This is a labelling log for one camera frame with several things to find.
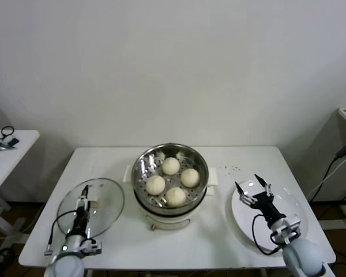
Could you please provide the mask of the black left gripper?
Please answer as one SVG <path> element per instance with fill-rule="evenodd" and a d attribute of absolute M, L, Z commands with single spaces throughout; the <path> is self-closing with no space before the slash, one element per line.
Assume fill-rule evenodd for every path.
<path fill-rule="evenodd" d="M 79 202 L 76 204 L 77 216 L 74 220 L 74 231 L 86 231 L 88 224 L 88 211 L 89 211 L 89 200 L 88 200 L 89 186 L 85 185 L 81 192 Z"/>

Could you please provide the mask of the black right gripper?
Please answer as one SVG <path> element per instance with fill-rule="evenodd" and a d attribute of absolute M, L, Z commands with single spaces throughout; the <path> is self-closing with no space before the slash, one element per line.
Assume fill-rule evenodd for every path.
<path fill-rule="evenodd" d="M 254 176 L 259 184 L 264 188 L 265 192 L 258 193 L 253 197 L 248 196 L 240 185 L 235 182 L 240 201 L 245 205 L 251 205 L 252 209 L 260 210 L 265 217 L 267 224 L 274 224 L 276 221 L 285 218 L 286 215 L 279 212 L 273 204 L 274 194 L 272 192 L 272 185 L 267 183 L 257 174 L 254 174 Z"/>

